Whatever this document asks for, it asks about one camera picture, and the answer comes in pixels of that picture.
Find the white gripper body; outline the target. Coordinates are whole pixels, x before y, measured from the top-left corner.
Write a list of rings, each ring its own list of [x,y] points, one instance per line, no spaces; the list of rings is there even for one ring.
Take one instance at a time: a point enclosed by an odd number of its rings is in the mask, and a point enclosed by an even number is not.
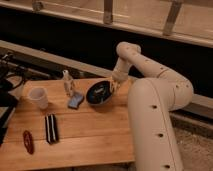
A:
[[[123,83],[127,80],[131,67],[132,65],[128,61],[119,58],[112,71],[112,79],[117,83]]]

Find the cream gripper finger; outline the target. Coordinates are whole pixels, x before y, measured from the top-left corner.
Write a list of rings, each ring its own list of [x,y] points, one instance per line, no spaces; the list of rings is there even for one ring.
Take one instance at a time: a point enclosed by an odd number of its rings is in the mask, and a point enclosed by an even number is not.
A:
[[[116,93],[120,87],[121,87],[121,84],[118,81],[115,81],[115,80],[110,81],[110,92],[112,94]]]

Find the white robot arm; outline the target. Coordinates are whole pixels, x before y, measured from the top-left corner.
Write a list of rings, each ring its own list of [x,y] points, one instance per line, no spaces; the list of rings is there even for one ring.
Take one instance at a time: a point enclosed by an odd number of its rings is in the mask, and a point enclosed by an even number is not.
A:
[[[194,94],[192,83],[141,54],[141,48],[121,42],[112,72],[115,86],[127,80],[131,67],[142,74],[128,92],[128,114],[137,171],[183,171],[169,113],[187,106]]]

